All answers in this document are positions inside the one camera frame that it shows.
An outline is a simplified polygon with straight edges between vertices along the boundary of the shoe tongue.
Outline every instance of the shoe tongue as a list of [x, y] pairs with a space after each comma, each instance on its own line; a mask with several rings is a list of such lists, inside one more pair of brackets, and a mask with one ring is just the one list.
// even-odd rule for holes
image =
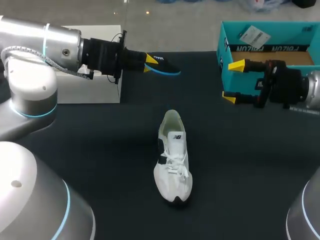
[[186, 133], [183, 131], [170, 131], [167, 137], [170, 155], [184, 155], [186, 145]]

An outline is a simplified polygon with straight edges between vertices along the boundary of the floor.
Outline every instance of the floor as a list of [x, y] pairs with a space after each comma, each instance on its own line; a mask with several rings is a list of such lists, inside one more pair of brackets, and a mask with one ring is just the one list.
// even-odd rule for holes
[[301, 9], [292, 3], [271, 13], [250, 13], [238, 0], [197, 3], [156, 0], [1, 0], [5, 16], [57, 25], [121, 25], [129, 49], [145, 52], [212, 51], [217, 48], [221, 21], [320, 21], [320, 3]]

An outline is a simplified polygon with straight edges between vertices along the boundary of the cable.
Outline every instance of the cable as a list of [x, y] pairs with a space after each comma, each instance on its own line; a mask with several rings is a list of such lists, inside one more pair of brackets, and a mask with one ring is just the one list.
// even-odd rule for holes
[[[111, 42], [113, 42], [113, 41], [114, 41], [114, 39], [116, 38], [116, 36], [118, 36], [118, 35], [123, 35], [123, 34], [122, 34], [122, 32], [117, 33], [117, 34], [116, 34], [116, 35], [114, 35], [114, 37], [112, 38]], [[110, 83], [114, 84], [114, 83], [116, 82], [116, 80], [114, 80], [114, 81], [110, 81], [110, 79], [109, 79], [109, 76], [108, 76], [108, 75], [107, 75], [106, 77], [108, 78], [108, 81], [109, 81]]]
[[74, 72], [74, 71], [70, 71], [70, 70], [68, 70], [66, 68], [63, 68], [62, 66], [58, 65], [57, 63], [55, 63], [53, 60], [51, 60], [47, 56], [43, 55], [42, 53], [40, 53], [40, 52], [38, 52], [36, 50], [33, 50], [31, 48], [23, 47], [23, 46], [9, 46], [9, 47], [6, 47], [5, 49], [2, 50], [0, 57], [1, 57], [1, 60], [2, 60], [2, 62], [4, 64], [4, 75], [5, 76], [8, 76], [7, 53], [9, 53], [11, 51], [20, 51], [20, 52], [24, 52], [24, 53], [33, 54], [33, 55], [38, 56], [39, 58], [41, 58], [48, 65], [58, 69], [59, 71], [65, 73], [65, 74], [70, 74], [70, 75], [73, 75], [73, 76], [76, 76], [76, 77], [80, 77], [80, 78], [84, 78], [84, 79], [90, 79], [85, 74]]
[[114, 35], [114, 37], [112, 38], [111, 42], [113, 42], [113, 41], [114, 41], [114, 39], [116, 38], [116, 36], [118, 36], [118, 35], [123, 35], [123, 34], [122, 34], [122, 32], [117, 33], [117, 34], [116, 34], [116, 35]]
[[116, 80], [114, 81], [110, 81], [109, 76], [107, 75], [106, 78], [109, 80], [110, 83], [114, 84], [116, 82]]

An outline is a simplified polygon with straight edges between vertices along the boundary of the barcode label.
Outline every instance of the barcode label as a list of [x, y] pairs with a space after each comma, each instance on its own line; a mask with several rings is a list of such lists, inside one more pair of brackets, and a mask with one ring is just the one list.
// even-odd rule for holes
[[240, 40], [256, 49], [260, 49], [270, 38], [270, 35], [251, 25]]
[[254, 44], [256, 41], [258, 41], [258, 39], [263, 35], [263, 32], [260, 32], [258, 34], [258, 36], [255, 37], [255, 39], [253, 39], [253, 41], [250, 43], [250, 45]]

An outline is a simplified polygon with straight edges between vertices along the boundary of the shoe toe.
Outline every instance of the shoe toe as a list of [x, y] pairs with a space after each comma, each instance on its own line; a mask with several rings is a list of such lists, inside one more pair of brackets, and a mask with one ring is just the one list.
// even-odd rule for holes
[[177, 186], [175, 184], [175, 179], [172, 174], [169, 174], [161, 164], [157, 164], [154, 168], [154, 180], [155, 184], [164, 199], [170, 203], [183, 203], [190, 196], [192, 189], [192, 175], [189, 173], [189, 178], [187, 178], [184, 184]]

